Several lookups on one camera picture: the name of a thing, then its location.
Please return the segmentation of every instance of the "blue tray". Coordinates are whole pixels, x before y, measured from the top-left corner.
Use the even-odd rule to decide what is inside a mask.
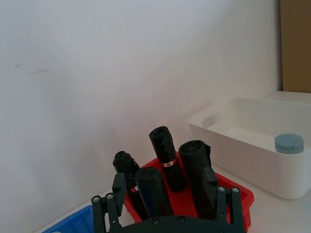
[[[94,233],[92,206],[77,211],[43,233]]]

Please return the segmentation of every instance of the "gray lid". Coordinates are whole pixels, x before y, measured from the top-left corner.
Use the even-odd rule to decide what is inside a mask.
[[[275,138],[276,150],[283,154],[299,154],[303,152],[303,138],[293,133],[280,134]]]

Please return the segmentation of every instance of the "white countertop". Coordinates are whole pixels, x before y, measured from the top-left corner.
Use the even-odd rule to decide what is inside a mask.
[[[311,191],[297,200],[284,200],[264,191],[253,184],[238,178],[230,172],[223,170],[217,165],[213,169],[219,174],[233,180],[234,182],[250,189],[255,195],[255,201],[251,206],[252,224],[249,233],[309,233],[311,232]],[[105,196],[111,190],[102,193]],[[41,233],[53,226],[63,218],[77,210],[91,205],[90,201],[57,219],[51,224],[39,229],[35,233]],[[119,218],[122,226],[134,223],[132,217],[123,207],[122,216]]]

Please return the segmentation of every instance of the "cardboard box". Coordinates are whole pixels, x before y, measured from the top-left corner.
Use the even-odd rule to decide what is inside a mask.
[[[283,90],[311,92],[311,0],[281,0]]]

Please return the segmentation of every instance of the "bolt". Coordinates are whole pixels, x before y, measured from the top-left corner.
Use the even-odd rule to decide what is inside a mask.
[[[156,224],[159,223],[159,219],[155,217],[155,218],[152,219],[151,222],[152,222],[152,224],[156,225]]]
[[[233,188],[232,191],[238,193],[240,190],[238,188]]]
[[[225,188],[220,186],[220,187],[218,187],[218,190],[221,191],[221,192],[224,192]]]
[[[98,202],[99,200],[100,200],[99,197],[94,197],[94,198],[93,198],[93,202]]]
[[[182,222],[184,222],[184,221],[185,221],[185,218],[182,217],[182,216],[179,216],[179,217],[177,218],[177,222],[182,223]]]

